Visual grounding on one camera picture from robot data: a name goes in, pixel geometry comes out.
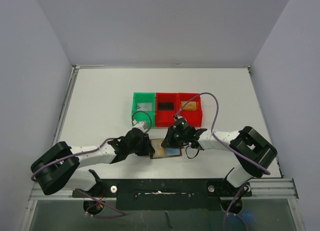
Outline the brown leather card holder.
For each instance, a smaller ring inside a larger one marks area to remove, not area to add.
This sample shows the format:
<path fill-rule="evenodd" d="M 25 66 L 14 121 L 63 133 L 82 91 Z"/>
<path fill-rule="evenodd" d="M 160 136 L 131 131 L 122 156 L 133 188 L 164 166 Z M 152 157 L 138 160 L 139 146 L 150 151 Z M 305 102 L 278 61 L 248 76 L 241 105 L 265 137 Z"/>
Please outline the brown leather card holder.
<path fill-rule="evenodd" d="M 154 158 L 152 154 L 150 156 L 151 159 L 165 159 L 165 158 L 174 158 L 182 156 L 182 150 L 180 148 L 171 148 L 171 147 L 164 147 L 165 155 L 163 157 L 156 157 Z"/>

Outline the gold card with grey stripe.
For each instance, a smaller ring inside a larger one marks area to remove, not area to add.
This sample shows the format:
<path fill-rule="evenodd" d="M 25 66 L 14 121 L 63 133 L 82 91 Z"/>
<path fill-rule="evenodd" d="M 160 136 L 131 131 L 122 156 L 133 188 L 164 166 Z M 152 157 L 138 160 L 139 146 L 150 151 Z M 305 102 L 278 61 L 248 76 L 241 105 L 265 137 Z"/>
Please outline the gold card with grey stripe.
<path fill-rule="evenodd" d="M 197 101 L 181 101 L 180 106 L 183 110 L 186 111 L 196 111 L 198 109 L 198 102 Z"/>

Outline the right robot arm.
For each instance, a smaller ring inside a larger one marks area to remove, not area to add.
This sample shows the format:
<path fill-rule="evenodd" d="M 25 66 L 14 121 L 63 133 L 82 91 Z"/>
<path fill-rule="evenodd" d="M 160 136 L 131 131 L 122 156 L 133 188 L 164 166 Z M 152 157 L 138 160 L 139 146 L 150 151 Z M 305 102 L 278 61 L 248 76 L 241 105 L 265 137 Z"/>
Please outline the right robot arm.
<path fill-rule="evenodd" d="M 164 148 L 187 146 L 198 151 L 224 150 L 233 153 L 239 164 L 231 169 L 222 183 L 223 191 L 230 196 L 252 178 L 268 175 L 268 167 L 278 155 L 276 148 L 251 126 L 239 131 L 210 131 L 190 126 L 182 117 L 167 130 L 161 143 Z"/>

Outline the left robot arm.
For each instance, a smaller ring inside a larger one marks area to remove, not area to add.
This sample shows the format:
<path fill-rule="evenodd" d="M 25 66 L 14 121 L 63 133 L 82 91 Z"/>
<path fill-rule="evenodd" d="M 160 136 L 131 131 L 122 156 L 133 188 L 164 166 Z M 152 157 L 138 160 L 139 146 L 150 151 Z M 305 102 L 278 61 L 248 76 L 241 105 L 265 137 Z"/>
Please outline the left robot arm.
<path fill-rule="evenodd" d="M 129 155 L 149 157 L 154 153 L 148 133 L 136 127 L 124 136 L 107 138 L 96 146 L 70 146 L 60 141 L 31 165 L 31 180 L 37 182 L 47 196 L 71 188 L 95 197 L 100 194 L 102 184 L 95 171 L 83 170 L 84 167 L 115 164 Z"/>

